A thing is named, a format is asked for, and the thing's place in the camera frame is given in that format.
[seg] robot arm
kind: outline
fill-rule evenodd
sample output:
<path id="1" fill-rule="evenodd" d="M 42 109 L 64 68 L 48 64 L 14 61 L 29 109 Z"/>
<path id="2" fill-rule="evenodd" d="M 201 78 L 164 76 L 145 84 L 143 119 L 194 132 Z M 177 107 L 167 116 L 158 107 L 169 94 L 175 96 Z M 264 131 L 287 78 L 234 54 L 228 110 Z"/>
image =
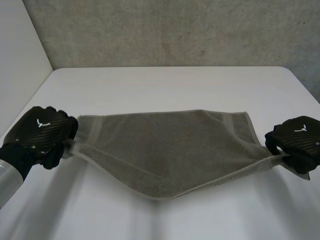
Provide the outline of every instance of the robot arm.
<path id="1" fill-rule="evenodd" d="M 0 148 L 0 209 L 15 194 L 35 164 L 56 167 L 78 122 L 53 107 L 33 107 L 8 132 Z"/>

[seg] white wall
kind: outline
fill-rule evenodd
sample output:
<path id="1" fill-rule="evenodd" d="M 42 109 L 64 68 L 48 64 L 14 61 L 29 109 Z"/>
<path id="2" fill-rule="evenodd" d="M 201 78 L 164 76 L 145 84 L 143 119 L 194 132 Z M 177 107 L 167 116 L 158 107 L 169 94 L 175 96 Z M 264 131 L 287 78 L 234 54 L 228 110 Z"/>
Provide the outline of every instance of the white wall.
<path id="1" fill-rule="evenodd" d="M 22 0 L 0 0 L 0 136 L 51 72 Z"/>

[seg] towel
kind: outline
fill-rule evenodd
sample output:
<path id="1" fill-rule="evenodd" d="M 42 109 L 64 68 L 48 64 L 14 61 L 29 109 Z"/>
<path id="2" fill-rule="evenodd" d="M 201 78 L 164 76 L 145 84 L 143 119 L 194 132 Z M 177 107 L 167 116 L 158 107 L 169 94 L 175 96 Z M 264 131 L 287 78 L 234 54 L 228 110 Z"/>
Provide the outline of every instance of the towel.
<path id="1" fill-rule="evenodd" d="M 83 115 L 80 155 L 131 189 L 172 199 L 281 164 L 246 112 L 208 110 Z"/>

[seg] white logo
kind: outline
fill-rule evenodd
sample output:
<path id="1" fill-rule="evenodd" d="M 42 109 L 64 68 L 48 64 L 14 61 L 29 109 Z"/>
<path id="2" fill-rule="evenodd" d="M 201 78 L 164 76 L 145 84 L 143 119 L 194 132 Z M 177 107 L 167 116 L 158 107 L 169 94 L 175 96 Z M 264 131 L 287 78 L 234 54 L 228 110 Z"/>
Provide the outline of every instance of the white logo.
<path id="1" fill-rule="evenodd" d="M 307 127 L 306 125 L 303 125 L 303 128 L 301 128 L 301 130 L 294 130 L 295 132 L 302 132 L 302 131 L 307 131 Z"/>
<path id="2" fill-rule="evenodd" d="M 39 119 L 37 119 L 36 122 L 38 123 L 38 128 L 45 127 L 45 126 L 48 126 L 51 124 L 50 122 L 43 124 L 43 123 L 39 122 Z"/>

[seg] white table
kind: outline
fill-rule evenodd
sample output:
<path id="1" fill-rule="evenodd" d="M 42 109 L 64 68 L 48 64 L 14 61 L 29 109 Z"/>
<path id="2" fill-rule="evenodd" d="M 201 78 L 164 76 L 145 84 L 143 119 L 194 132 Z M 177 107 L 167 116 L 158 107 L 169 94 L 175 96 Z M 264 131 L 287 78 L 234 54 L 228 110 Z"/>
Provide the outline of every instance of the white table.
<path id="1" fill-rule="evenodd" d="M 247 111 L 260 142 L 273 126 L 320 105 L 281 67 L 67 68 L 32 106 L 69 115 L 204 109 Z M 281 166 L 166 202 L 133 195 L 81 159 L 32 168 L 0 211 L 1 240 L 311 240 L 320 236 L 320 174 Z"/>

